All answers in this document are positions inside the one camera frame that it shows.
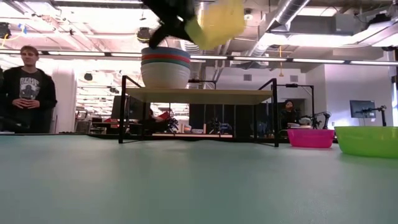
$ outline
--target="green table surface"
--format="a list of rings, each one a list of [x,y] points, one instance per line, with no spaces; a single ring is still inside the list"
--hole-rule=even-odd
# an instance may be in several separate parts
[[[397,223],[398,160],[216,141],[0,136],[0,223]]]

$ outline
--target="ceiling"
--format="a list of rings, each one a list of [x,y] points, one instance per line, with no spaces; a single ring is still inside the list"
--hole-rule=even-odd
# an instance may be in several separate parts
[[[142,9],[137,4],[108,3],[112,0],[83,2],[64,1],[11,1],[0,0],[0,22],[11,25],[12,38],[5,41],[4,49],[20,49],[23,45],[33,45],[39,50],[48,51],[104,51],[104,52],[140,52],[146,44],[138,42],[136,38],[140,27],[155,29],[158,26],[157,17],[148,9]],[[353,14],[381,9],[391,5],[390,0],[362,0],[362,1],[332,1],[314,0],[305,7],[300,16],[331,17],[338,14]],[[226,54],[245,52],[253,48],[259,37],[263,34],[260,30],[264,23],[264,15],[277,9],[278,1],[244,0],[244,7],[252,10],[252,19],[247,21],[244,32],[235,37],[228,48],[208,50],[205,54],[217,54],[221,49]],[[21,24],[26,27],[23,34]],[[161,43],[163,46],[180,48],[180,41],[168,38]],[[273,57],[302,57],[322,58],[330,57],[339,51],[342,57],[347,54],[358,56],[379,55],[380,50],[374,47],[356,47],[350,49],[330,47],[299,47],[282,45],[280,48],[269,47],[266,54]],[[120,86],[121,75],[129,75],[141,81],[140,63],[138,61],[109,61],[109,60],[73,60],[77,71],[79,86],[79,106],[98,103],[102,98],[103,107],[112,106],[110,86]],[[51,57],[40,59],[38,67],[47,73],[52,73],[52,68],[60,63]],[[12,67],[20,65],[18,58],[0,55],[0,65]],[[279,68],[279,63],[270,63],[269,69]],[[284,68],[300,68],[305,71],[308,64],[286,63]],[[93,81],[88,82],[83,77],[86,73],[93,74]]]

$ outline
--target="computer monitor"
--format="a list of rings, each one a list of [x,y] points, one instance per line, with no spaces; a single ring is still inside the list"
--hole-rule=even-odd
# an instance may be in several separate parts
[[[115,96],[113,99],[113,106],[112,106],[112,119],[119,119],[120,118],[120,101],[121,96]],[[144,103],[131,97],[126,97],[125,105],[129,103],[130,107],[125,110],[125,114],[129,112],[129,119],[148,119],[149,118],[149,110],[150,110],[150,103],[146,104],[146,117],[142,117],[142,110],[144,108]]]
[[[349,107],[352,118],[376,118],[376,111],[369,110],[376,108],[374,101],[350,100]]]

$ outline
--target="stacked bowls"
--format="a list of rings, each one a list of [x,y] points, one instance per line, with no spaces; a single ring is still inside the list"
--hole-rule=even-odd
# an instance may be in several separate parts
[[[148,88],[186,88],[191,74],[190,54],[175,48],[141,50],[141,75]]]

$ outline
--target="graphic t-shirt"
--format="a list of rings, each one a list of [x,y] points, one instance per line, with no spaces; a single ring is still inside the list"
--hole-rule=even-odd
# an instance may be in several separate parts
[[[35,100],[40,92],[41,75],[39,71],[28,73],[21,71],[19,80],[19,97],[28,100]]]

